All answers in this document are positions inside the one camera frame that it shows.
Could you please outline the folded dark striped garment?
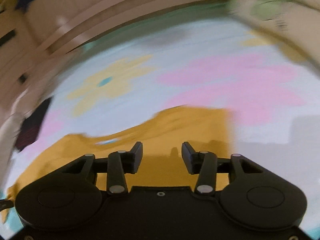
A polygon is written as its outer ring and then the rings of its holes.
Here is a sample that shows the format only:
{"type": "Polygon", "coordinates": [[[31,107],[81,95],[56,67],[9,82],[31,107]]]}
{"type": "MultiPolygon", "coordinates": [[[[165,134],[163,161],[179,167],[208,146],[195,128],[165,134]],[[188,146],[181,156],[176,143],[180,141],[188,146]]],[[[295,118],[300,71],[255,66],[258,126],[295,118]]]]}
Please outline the folded dark striped garment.
{"type": "Polygon", "coordinates": [[[17,150],[22,151],[37,140],[51,101],[52,97],[47,98],[35,109],[31,116],[24,119],[15,142],[17,150]]]}

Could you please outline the folded floral quilt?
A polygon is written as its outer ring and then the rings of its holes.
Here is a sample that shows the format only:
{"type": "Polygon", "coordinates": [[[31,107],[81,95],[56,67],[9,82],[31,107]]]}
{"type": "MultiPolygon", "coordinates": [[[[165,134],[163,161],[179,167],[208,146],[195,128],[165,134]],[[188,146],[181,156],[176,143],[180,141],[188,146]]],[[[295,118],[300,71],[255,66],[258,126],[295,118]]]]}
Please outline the folded floral quilt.
{"type": "Polygon", "coordinates": [[[319,63],[319,0],[229,0],[229,12],[319,63]]]}

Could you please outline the mustard yellow knit sweater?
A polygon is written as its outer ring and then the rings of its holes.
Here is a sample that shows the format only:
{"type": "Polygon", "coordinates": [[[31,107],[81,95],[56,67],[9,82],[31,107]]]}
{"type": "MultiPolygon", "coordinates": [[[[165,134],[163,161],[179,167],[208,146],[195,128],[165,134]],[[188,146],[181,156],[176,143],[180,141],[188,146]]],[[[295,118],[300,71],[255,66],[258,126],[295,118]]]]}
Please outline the mustard yellow knit sweater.
{"type": "Polygon", "coordinates": [[[143,158],[136,174],[126,175],[132,186],[195,186],[196,177],[188,173],[181,146],[187,141],[196,151],[209,151],[219,158],[231,154],[231,113],[226,109],[174,107],[124,131],[104,137],[68,134],[40,153],[5,196],[15,200],[18,192],[33,181],[85,154],[105,158],[117,150],[130,150],[143,144],[143,158]]]}

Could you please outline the floral bed sheet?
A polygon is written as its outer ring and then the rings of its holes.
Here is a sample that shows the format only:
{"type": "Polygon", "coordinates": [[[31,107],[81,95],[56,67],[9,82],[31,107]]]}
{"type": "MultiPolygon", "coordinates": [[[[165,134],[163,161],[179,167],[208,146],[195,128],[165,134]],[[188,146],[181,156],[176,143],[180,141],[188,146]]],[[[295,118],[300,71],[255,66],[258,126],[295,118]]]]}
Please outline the floral bed sheet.
{"type": "Polygon", "coordinates": [[[175,107],[230,112],[230,148],[300,187],[302,228],[319,238],[319,72],[298,52],[199,5],[121,28],[85,45],[48,87],[39,138],[14,152],[1,197],[45,149],[71,139],[79,153],[175,107]]]}

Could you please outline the striped wooden headboard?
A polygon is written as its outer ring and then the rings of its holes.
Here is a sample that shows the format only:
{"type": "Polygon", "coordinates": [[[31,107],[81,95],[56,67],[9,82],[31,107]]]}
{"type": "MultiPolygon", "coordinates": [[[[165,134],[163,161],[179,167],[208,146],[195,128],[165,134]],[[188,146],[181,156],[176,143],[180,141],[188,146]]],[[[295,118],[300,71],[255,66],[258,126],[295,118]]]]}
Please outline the striped wooden headboard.
{"type": "Polygon", "coordinates": [[[153,12],[206,0],[35,0],[25,18],[38,49],[64,54],[153,12]]]}

